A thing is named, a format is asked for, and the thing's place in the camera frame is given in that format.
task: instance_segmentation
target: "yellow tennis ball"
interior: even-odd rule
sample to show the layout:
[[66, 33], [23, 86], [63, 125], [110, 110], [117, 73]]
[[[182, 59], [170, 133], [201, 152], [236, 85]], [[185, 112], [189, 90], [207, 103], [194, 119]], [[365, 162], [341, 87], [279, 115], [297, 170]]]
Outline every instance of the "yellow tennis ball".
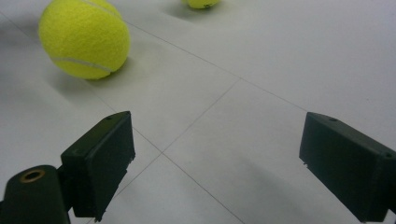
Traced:
[[53, 0], [41, 16], [38, 34], [58, 67], [86, 79], [117, 71], [131, 42], [120, 13], [106, 0]]
[[189, 4], [192, 8], [209, 8], [213, 7], [219, 0], [181, 0], [184, 3]]

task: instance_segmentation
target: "floor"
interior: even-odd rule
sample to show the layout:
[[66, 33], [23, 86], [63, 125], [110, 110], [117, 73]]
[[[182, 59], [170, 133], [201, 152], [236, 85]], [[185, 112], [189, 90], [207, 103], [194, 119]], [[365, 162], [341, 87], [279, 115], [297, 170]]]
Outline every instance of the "floor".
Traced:
[[101, 223], [359, 223], [299, 146], [312, 111], [396, 149], [394, 0], [109, 0], [132, 43], [97, 81], [66, 75], [41, 48], [49, 2], [0, 0], [1, 195], [129, 110], [136, 159]]

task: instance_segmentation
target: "tennis ball seam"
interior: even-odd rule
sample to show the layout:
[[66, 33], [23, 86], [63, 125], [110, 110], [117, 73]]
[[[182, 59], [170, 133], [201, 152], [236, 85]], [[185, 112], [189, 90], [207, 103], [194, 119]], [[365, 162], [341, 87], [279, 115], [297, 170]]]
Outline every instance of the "tennis ball seam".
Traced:
[[89, 0], [79, 0], [79, 1], [81, 1], [83, 3], [86, 3], [86, 4], [88, 4], [88, 5], [92, 6], [92, 7], [99, 8], [99, 9], [101, 9], [101, 10], [103, 10], [103, 11], [105, 11], [105, 12], [107, 12], [107, 13], [109, 13], [109, 14], [111, 14], [111, 15], [113, 15], [113, 16], [115, 16], [115, 17], [117, 17], [117, 18], [119, 18], [121, 20], [121, 18], [117, 14], [115, 14], [114, 12], [108, 10], [105, 7], [101, 7], [101, 6], [97, 5], [97, 4], [95, 4], [94, 2], [91, 2]]
[[90, 63], [90, 62], [82, 61], [82, 60], [79, 60], [79, 59], [74, 59], [74, 58], [61, 58], [61, 57], [50, 57], [50, 58], [51, 58], [54, 62], [79, 63], [79, 64], [86, 65], [86, 66], [89, 66], [89, 67], [94, 67], [94, 68], [98, 68], [98, 69], [104, 70], [104, 71], [106, 71], [106, 72], [108, 72], [108, 73], [113, 73], [113, 72], [115, 72], [115, 70], [113, 70], [113, 69], [111, 69], [111, 68], [108, 68], [108, 67], [105, 67], [105, 66], [102, 66], [102, 65], [100, 65], [100, 64], [97, 64], [97, 63]]

